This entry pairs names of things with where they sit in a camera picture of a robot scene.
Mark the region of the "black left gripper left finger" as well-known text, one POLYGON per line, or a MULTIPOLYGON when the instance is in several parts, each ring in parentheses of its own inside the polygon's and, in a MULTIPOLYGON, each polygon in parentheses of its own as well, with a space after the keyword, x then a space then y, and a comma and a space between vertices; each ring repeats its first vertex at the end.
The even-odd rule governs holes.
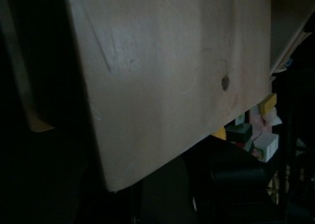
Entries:
POLYGON ((143 224, 198 224, 182 157, 158 169, 142 184, 143 224))

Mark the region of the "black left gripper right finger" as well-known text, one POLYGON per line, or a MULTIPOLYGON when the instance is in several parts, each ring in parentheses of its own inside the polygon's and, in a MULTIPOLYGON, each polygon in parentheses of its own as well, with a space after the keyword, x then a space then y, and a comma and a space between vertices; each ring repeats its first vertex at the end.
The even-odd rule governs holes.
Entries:
POLYGON ((267 192, 263 169, 223 166, 213 169, 218 224, 285 224, 267 192))

